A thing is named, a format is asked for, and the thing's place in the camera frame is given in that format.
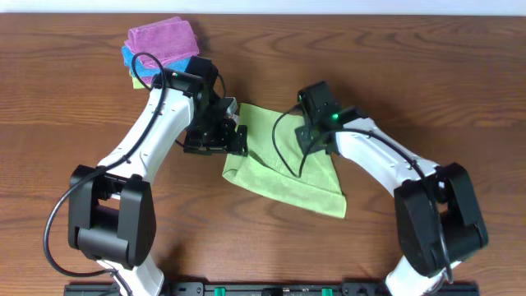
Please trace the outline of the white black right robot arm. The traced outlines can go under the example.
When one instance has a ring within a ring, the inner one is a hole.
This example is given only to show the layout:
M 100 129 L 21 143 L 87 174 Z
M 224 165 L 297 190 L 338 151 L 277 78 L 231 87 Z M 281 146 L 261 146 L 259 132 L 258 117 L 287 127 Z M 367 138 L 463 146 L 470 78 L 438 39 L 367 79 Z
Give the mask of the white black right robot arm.
M 385 278 L 391 295 L 437 295 L 453 270 L 489 242 L 468 171 L 427 160 L 385 134 L 366 113 L 343 108 L 326 82 L 298 92 L 304 155 L 334 153 L 369 173 L 394 198 L 403 256 Z

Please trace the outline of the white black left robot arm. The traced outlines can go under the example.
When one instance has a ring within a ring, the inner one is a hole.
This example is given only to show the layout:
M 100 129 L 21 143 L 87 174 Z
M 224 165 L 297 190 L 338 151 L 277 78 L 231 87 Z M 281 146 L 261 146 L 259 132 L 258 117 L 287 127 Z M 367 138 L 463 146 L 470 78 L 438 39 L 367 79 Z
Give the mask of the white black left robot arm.
M 121 295 L 159 295 L 164 273 L 150 250 L 156 233 L 152 184 L 180 135 L 186 153 L 247 155 L 247 127 L 233 97 L 214 90 L 217 67 L 193 56 L 183 71 L 163 69 L 147 105 L 119 145 L 94 167 L 72 173 L 68 243 L 97 261 Z

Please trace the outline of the light green microfiber cloth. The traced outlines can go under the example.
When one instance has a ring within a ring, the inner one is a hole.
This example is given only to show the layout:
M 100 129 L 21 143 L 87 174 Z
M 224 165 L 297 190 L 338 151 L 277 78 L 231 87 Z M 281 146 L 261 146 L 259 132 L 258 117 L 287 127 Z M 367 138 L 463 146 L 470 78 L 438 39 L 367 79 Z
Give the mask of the light green microfiber cloth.
M 275 201 L 343 219 L 347 200 L 332 159 L 325 152 L 303 153 L 294 130 L 298 115 L 242 104 L 238 123 L 247 126 L 246 156 L 228 155 L 222 176 L 248 191 Z

